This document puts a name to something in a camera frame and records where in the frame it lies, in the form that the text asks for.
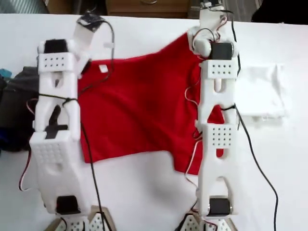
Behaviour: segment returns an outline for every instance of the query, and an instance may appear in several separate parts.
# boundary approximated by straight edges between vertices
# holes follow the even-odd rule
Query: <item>red wire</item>
[[[212,223],[212,222],[208,222],[208,221],[206,221],[206,220],[205,220],[205,222],[206,222],[206,224],[213,225],[213,226],[215,227],[215,231],[218,230],[218,225],[217,225],[217,224],[214,224],[214,223]]]
[[[223,24],[221,24],[221,25],[220,25],[219,27],[217,27],[217,29],[216,29],[216,32],[217,32],[217,34],[218,34],[218,38],[216,39],[215,42],[218,42],[218,41],[220,40],[220,33],[219,33],[218,31],[219,31],[219,29],[220,29],[222,26],[224,26],[224,25],[227,23],[227,21],[228,21],[228,19],[227,19],[226,17],[223,17],[223,18],[221,19],[220,23],[223,22]]]
[[[23,178],[24,178],[24,176],[25,176],[25,173],[27,172],[27,169],[28,169],[28,167],[29,167],[30,160],[31,160],[31,150],[30,150],[29,153],[28,153],[27,163],[26,163],[26,166],[25,166],[25,169],[24,169],[23,173],[21,174],[21,177],[20,177],[19,183],[18,183],[18,188],[19,188],[19,190],[22,191],[22,192],[24,192],[24,191],[27,190],[27,189],[23,190],[21,183],[22,183]]]

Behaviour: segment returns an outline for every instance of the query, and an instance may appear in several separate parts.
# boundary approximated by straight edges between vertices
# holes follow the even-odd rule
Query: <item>red cloth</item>
[[[174,168],[185,172],[195,145],[192,136],[197,108],[185,100],[184,92],[200,78],[200,61],[189,50],[186,34],[157,53],[115,60],[110,78],[78,100],[93,161],[166,150],[173,156]],[[79,90],[105,78],[106,73],[99,69],[101,64],[110,68],[108,60],[93,61],[78,83]],[[199,102],[200,84],[191,88],[188,96]],[[208,122],[224,123],[219,106],[213,109]],[[81,146],[88,163],[84,134]],[[201,159],[199,144],[191,174],[198,174]]]

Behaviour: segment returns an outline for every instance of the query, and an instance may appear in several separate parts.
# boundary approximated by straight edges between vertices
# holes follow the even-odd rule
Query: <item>white tabletop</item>
[[[17,74],[36,64],[36,47],[46,39],[70,38],[73,15],[0,15],[0,68]],[[197,20],[106,17],[115,29],[115,57],[132,57],[158,51],[197,25]],[[279,194],[277,230],[301,230],[306,219],[308,174],[308,26],[235,23],[243,65],[285,64],[290,82],[292,111],[283,124],[248,126],[256,157]],[[103,42],[107,26],[97,32],[91,47],[94,59],[109,58]],[[238,155],[246,198],[234,218],[240,231],[273,230],[274,193],[251,157],[244,131],[238,133]],[[0,157],[0,226],[2,231],[41,231],[54,216],[43,207],[37,190],[19,192],[26,153]],[[175,172],[167,152],[142,153],[95,163],[102,204],[109,208],[119,231],[171,231],[195,200],[194,187]],[[84,170],[89,200],[97,205],[90,167]],[[25,184],[36,186],[35,163]]]

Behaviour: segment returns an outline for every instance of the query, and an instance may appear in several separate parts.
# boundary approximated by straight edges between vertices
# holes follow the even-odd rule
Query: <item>wooden cabinet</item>
[[[187,18],[189,0],[107,0],[108,15]]]

